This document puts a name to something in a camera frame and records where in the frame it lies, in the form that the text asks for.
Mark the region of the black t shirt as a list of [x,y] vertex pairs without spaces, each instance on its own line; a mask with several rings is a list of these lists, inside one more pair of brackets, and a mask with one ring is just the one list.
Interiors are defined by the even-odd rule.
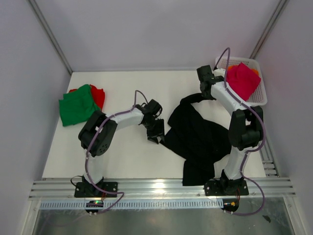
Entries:
[[161,144],[185,159],[183,186],[201,186],[215,177],[214,163],[230,154],[228,130],[204,119],[193,103],[206,100],[201,93],[183,98],[170,115],[170,130]]

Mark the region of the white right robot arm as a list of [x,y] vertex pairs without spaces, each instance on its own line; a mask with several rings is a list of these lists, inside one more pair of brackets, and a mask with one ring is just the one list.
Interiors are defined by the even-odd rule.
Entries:
[[217,100],[231,115],[228,139],[231,152],[219,179],[223,195],[234,195],[246,185],[244,167],[250,153],[258,151],[265,141],[263,110],[251,107],[237,95],[224,80],[221,70],[212,71],[209,65],[196,69],[200,91],[204,99]]

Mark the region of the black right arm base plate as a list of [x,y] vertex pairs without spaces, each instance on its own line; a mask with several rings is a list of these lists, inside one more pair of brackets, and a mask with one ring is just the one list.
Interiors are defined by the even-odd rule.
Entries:
[[206,196],[247,196],[249,190],[246,181],[243,179],[235,180],[230,184],[214,179],[205,183],[204,193]]

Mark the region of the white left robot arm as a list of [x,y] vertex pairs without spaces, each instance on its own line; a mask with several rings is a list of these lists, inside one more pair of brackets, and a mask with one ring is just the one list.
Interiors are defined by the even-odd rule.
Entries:
[[86,151],[83,183],[86,192],[96,197],[102,192],[103,174],[101,156],[108,150],[115,133],[121,129],[142,125],[146,128],[147,140],[159,144],[164,140],[164,120],[159,116],[162,106],[155,100],[147,104],[135,104],[131,109],[106,115],[95,111],[78,135],[81,147]]

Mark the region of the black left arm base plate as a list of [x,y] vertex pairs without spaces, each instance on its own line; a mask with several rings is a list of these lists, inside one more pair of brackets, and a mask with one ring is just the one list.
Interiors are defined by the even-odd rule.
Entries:
[[[96,184],[99,188],[105,191],[109,192],[117,192],[118,189],[118,183],[117,182],[103,182],[100,181],[99,183]],[[78,182],[75,187],[75,193],[74,193],[75,198],[91,198],[91,197],[96,197],[96,198],[116,198],[116,194],[108,194],[104,193],[98,189],[96,189],[92,184],[89,182]]]

